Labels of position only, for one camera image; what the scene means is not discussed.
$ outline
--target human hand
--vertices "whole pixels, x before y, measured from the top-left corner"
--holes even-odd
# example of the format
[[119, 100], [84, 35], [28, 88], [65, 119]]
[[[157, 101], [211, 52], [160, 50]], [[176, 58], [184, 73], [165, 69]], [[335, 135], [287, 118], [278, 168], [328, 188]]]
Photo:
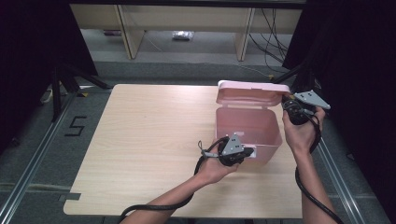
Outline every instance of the human hand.
[[[317, 107], [316, 110], [315, 116], [318, 120], [313, 118], [313, 121], [316, 123], [319, 122], [319, 128], [322, 130], [325, 112], [321, 107]], [[309, 149], [314, 143], [316, 136], [314, 125], [311, 122], [302, 125], [294, 125], [290, 122], [289, 114], [286, 111], [283, 111], [282, 120], [285, 124], [286, 141], [294, 155], [309, 155]]]
[[[216, 145], [210, 152], [219, 154], [218, 148], [219, 145]], [[233, 166], [225, 166], [219, 161], [218, 158], [208, 158], [202, 163], [197, 176], [202, 178], [202, 180], [205, 182], [205, 185], [214, 184], [219, 182], [224, 176], [235, 172], [238, 169], [238, 166], [239, 163], [236, 163]]]

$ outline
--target black wire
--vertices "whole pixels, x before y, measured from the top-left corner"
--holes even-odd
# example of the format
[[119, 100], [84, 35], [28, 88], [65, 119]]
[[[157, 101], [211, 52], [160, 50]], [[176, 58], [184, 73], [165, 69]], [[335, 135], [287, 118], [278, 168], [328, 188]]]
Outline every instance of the black wire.
[[270, 70], [272, 70], [272, 71], [274, 71], [274, 72], [285, 73], [285, 72], [283, 72], [283, 71], [275, 70], [274, 68], [272, 68], [272, 67], [268, 64], [268, 62], [267, 62], [267, 54], [270, 55], [271, 57], [273, 57], [274, 59], [276, 59], [277, 61], [279, 61], [280, 63], [283, 63], [283, 61], [282, 61], [281, 59], [277, 58], [277, 57], [275, 56], [275, 54], [269, 52], [267, 49], [264, 49], [262, 46], [260, 46], [260, 45], [254, 40], [254, 38], [253, 38], [253, 36], [252, 36], [251, 34], [249, 34], [249, 36], [250, 36], [251, 40], [253, 41], [253, 43], [257, 46], [257, 48], [259, 48], [260, 50], [262, 50], [262, 51], [264, 52], [264, 61], [265, 61], [265, 65], [266, 65]]
[[282, 42], [280, 42], [279, 39], [277, 38], [277, 33], [276, 33], [276, 10], [273, 9], [273, 25], [272, 26], [271, 26], [270, 22], [268, 21], [268, 18], [265, 15], [265, 12], [264, 12], [263, 9], [262, 9], [262, 15], [264, 16], [265, 21], [267, 22], [267, 25], [270, 28], [270, 31], [271, 31], [270, 36], [273, 35], [274, 39], [276, 40], [277, 47], [279, 49], [282, 49], [281, 47], [283, 47], [283, 48], [285, 48], [285, 50], [288, 50], [288, 48], [285, 45], [283, 45]]
[[[265, 40], [265, 42], [269, 42], [269, 40], [267, 40], [267, 38], [265, 38], [265, 36], [262, 34], [262, 33], [260, 33], [260, 35], [262, 36], [262, 38]], [[272, 47], [274, 47], [274, 48], [281, 48], [282, 50], [287, 50], [287, 49], [283, 49], [282, 47], [280, 47], [280, 46], [278, 46], [278, 45], [275, 45], [275, 44], [273, 44], [273, 43], [269, 43]]]
[[251, 40], [253, 41], [253, 43], [257, 46], [257, 48], [259, 48], [260, 50], [262, 50], [263, 52], [265, 52], [266, 54], [270, 55], [271, 57], [273, 57], [274, 59], [276, 59], [278, 62], [283, 63], [283, 61], [281, 59], [279, 59], [278, 57], [276, 57], [275, 54], [271, 53], [270, 51], [268, 51], [267, 49], [264, 49], [260, 44], [258, 44], [256, 42], [256, 40], [253, 38], [253, 36], [251, 34], [249, 34]]
[[[211, 151], [218, 143], [225, 141], [226, 139], [228, 139], [228, 136], [222, 137], [220, 139], [218, 139], [215, 143], [213, 143], [208, 149], [205, 150], [205, 152], [209, 152]], [[202, 146], [202, 142], [199, 141], [198, 142], [198, 147], [200, 149]], [[204, 156], [201, 156], [197, 162], [197, 164], [195, 165], [195, 169], [194, 169], [194, 175], [196, 175], [201, 167], [202, 162], [204, 162], [205, 158]], [[189, 203], [192, 199], [194, 194], [190, 195], [187, 199], [185, 199], [184, 201], [182, 201], [181, 203], [175, 203], [175, 204], [169, 204], [169, 205], [153, 205], [153, 204], [135, 204], [132, 205], [128, 208], [126, 208], [122, 214], [120, 215], [120, 219], [118, 223], [121, 223], [125, 218], [126, 215], [134, 210], [151, 210], [151, 211], [166, 211], [166, 210], [176, 210], [184, 205], [186, 205], [187, 203]]]
[[278, 46], [277, 49], [279, 50], [280, 57], [282, 58], [282, 60], [285, 60], [285, 57], [283, 55], [284, 53], [279, 47], [279, 40], [277, 39], [277, 35], [276, 35], [276, 23], [275, 23], [275, 21], [276, 21], [276, 10], [273, 9], [273, 26], [272, 26], [273, 28], [272, 28], [272, 33], [273, 33], [274, 38], [276, 40], [276, 43], [277, 43], [277, 46]]
[[296, 168], [295, 171], [295, 178], [297, 182], [297, 186], [300, 188], [300, 190], [303, 192], [303, 194], [312, 202], [314, 203], [317, 207], [319, 207], [323, 212], [325, 212], [329, 217], [331, 217], [336, 223], [338, 224], [344, 224], [344, 222], [341, 220], [339, 216], [337, 216], [332, 210], [330, 210], [326, 205], [318, 201], [314, 196], [312, 196], [311, 193], [304, 187], [303, 182], [300, 179], [300, 174], [298, 172], [298, 168]]
[[[313, 116], [313, 118], [315, 118], [317, 120], [317, 122], [314, 122], [307, 114], [305, 114], [305, 115], [309, 118], [309, 121], [311, 121], [311, 123], [314, 125], [315, 133], [316, 133], [314, 143], [312, 144], [311, 148], [309, 149], [310, 153], [312, 153], [315, 150], [315, 148], [317, 147], [317, 145], [321, 139], [320, 123], [319, 123], [318, 117], [316, 117], [315, 115]], [[316, 199], [311, 193], [309, 193], [309, 191], [305, 188], [305, 186], [303, 185], [303, 182], [300, 179], [300, 174], [298, 172], [297, 167], [296, 167], [296, 171], [295, 171], [295, 179], [296, 179], [297, 186], [300, 188], [301, 192], [306, 196], [306, 198], [308, 198], [318, 208], [320, 208], [323, 212], [325, 212], [336, 223], [344, 224], [344, 222], [341, 220], [341, 218], [339, 216], [337, 216], [332, 210], [330, 210], [328, 207], [326, 207], [326, 205], [324, 205], [323, 203], [318, 201], [318, 199]]]

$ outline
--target wooden table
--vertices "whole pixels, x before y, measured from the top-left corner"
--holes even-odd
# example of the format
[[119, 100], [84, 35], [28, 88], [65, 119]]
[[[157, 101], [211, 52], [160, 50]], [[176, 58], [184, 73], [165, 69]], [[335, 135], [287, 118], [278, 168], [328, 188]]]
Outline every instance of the wooden table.
[[[117, 85], [67, 200], [68, 215], [118, 216], [193, 175], [200, 149], [215, 136], [215, 86]], [[284, 139], [282, 110], [277, 115]], [[265, 165], [245, 161], [236, 173], [195, 193], [174, 217], [301, 218], [295, 161], [286, 141]]]

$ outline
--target container lid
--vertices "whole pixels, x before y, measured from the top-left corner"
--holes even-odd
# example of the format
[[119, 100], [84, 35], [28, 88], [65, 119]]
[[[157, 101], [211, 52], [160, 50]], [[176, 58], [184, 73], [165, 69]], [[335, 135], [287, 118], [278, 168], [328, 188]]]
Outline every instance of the container lid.
[[286, 85], [221, 80], [216, 103], [275, 106], [282, 101], [282, 95], [289, 94], [290, 89]]

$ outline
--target pink plastic container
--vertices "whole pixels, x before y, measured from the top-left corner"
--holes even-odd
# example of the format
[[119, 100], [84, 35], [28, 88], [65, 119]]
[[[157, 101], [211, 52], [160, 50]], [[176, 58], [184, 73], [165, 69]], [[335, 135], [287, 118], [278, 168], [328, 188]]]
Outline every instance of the pink plastic container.
[[254, 153], [246, 161], [267, 163], [282, 145], [276, 114], [269, 106], [278, 105], [288, 86], [271, 83], [220, 81], [216, 110], [216, 138], [236, 133]]

